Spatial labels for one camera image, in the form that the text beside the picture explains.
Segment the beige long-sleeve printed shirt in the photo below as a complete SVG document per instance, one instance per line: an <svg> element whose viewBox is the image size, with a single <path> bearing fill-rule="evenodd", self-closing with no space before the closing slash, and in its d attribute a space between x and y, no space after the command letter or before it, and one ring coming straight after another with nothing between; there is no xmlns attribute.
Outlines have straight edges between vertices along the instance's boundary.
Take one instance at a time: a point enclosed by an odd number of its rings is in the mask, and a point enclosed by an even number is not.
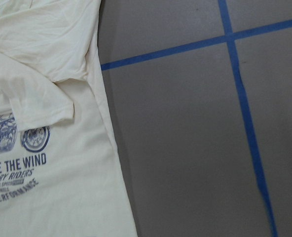
<svg viewBox="0 0 292 237"><path fill-rule="evenodd" d="M0 0L0 237L135 237L98 0Z"/></svg>

